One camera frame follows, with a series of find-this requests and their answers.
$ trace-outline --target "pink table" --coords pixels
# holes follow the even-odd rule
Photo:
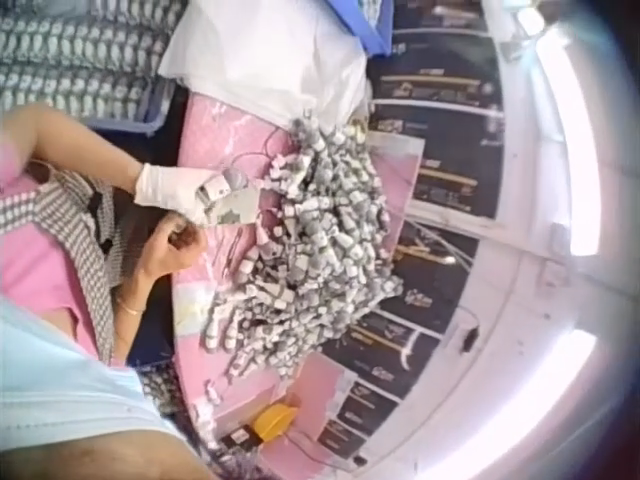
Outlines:
[[[256,117],[239,111],[217,100],[192,94],[187,106],[178,165],[211,168],[219,171],[233,165],[252,178],[261,178],[268,167],[265,155],[288,153],[292,149],[287,134]],[[402,212],[409,201],[412,184],[419,167],[419,157],[375,156],[376,168],[381,173],[387,191],[394,233],[388,239],[393,245],[399,235]],[[261,206],[273,205],[275,199],[265,196]],[[296,429],[309,438],[316,438],[330,416],[328,408],[335,405],[343,389],[336,386],[341,379],[353,375],[321,354],[310,356],[290,388],[280,385],[275,372],[258,371],[230,384],[225,371],[230,356],[224,352],[209,354],[201,348],[201,330],[216,288],[223,283],[222,271],[230,255],[238,227],[212,228],[208,232],[209,248],[197,265],[173,277],[176,369],[183,395],[195,420],[193,405],[205,396],[205,384],[213,382],[222,404],[216,408],[214,418],[218,429],[227,431],[253,418],[267,405],[287,397],[300,406]],[[253,228],[242,227],[242,237],[231,270],[255,241]],[[313,458],[330,462],[332,454],[317,444],[309,447]],[[263,447],[262,463],[285,480],[308,480],[324,467],[309,459],[286,438]]]

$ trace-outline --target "yellow object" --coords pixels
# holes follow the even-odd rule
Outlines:
[[[295,407],[274,403],[254,420],[252,427],[264,442],[270,442],[287,431],[297,414]]]

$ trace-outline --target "white bag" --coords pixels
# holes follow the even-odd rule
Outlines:
[[[309,110],[331,128],[364,99],[366,61],[322,0],[194,0],[159,72],[283,128]]]

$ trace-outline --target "gloved hand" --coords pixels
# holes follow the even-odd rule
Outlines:
[[[216,175],[211,170],[188,167],[160,167],[144,164],[136,182],[134,201],[180,213],[193,224],[206,227],[211,221],[207,207],[246,185],[246,176],[227,169]],[[204,186],[205,200],[197,195]]]

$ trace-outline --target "fluorescent light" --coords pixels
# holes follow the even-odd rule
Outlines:
[[[566,39],[550,30],[536,43],[536,52],[558,108],[569,157],[571,253],[595,255],[602,216],[598,158],[587,105],[565,45]]]
[[[596,338],[563,335],[526,385],[462,447],[416,480],[469,480],[516,446],[551,411],[586,363]]]
[[[535,37],[544,30],[546,22],[544,17],[540,15],[540,12],[535,8],[523,8],[516,13],[518,23],[530,37]]]

